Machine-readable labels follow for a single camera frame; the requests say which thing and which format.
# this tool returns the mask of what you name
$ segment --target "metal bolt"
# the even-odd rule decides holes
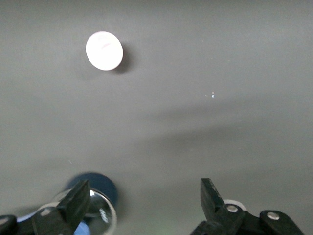
[[[5,223],[8,222],[8,221],[9,221],[9,218],[8,218],[8,217],[3,218],[3,219],[0,219],[0,225],[3,225],[3,224],[5,224]]]
[[[275,212],[268,212],[267,213],[268,218],[273,220],[279,220],[279,215]]]
[[[48,208],[45,208],[41,213],[40,213],[40,215],[41,216],[46,216],[46,215],[48,215],[48,214],[50,214],[50,210],[48,209]]]
[[[235,207],[234,205],[229,205],[229,206],[227,206],[227,210],[229,212],[236,213],[238,211],[238,208]]]

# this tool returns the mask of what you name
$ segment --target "gray surface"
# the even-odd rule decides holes
[[[0,22],[0,214],[91,170],[119,188],[117,235],[188,235],[210,177],[312,234],[311,1],[2,0]],[[112,71],[85,53],[102,30]]]

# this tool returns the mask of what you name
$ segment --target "white bottle cap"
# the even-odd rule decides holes
[[[100,70],[113,70],[122,61],[123,48],[113,34],[96,32],[86,43],[86,54],[93,66]]]

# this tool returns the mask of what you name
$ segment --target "silver screw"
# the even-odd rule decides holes
[[[279,215],[276,214],[275,212],[268,212],[267,213],[268,218],[273,219],[273,220],[279,220]]]
[[[8,218],[8,217],[3,218],[3,219],[0,219],[0,225],[3,225],[3,224],[5,224],[5,223],[8,222],[8,221],[9,221],[9,218]]]
[[[233,205],[229,205],[229,206],[227,206],[227,210],[229,212],[236,213],[238,211],[238,208],[233,206]]]
[[[40,213],[40,215],[41,216],[46,216],[46,215],[48,215],[48,214],[50,214],[50,210],[48,209],[48,208],[45,208],[41,213]]]

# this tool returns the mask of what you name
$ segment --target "white disc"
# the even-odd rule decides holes
[[[86,43],[86,54],[93,66],[100,70],[113,70],[122,61],[123,48],[113,34],[96,32]]]

